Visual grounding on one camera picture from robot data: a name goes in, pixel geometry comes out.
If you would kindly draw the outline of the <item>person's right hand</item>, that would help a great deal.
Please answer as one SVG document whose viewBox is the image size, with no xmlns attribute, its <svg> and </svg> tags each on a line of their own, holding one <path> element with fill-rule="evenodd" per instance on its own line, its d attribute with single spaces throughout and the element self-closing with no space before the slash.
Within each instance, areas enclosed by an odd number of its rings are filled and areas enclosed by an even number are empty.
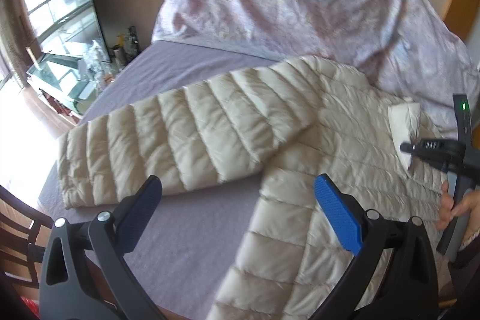
<svg viewBox="0 0 480 320">
<path fill-rule="evenodd" d="M 441 186 L 442 196 L 439 206 L 439 220 L 437 229 L 442 231 L 455 217 L 460 217 L 469 212 L 469 221 L 465 235 L 473 235 L 479 229 L 479 190 L 473 190 L 463 196 L 462 200 L 454 204 L 453 198 L 448 194 L 449 184 L 444 181 Z"/>
</svg>

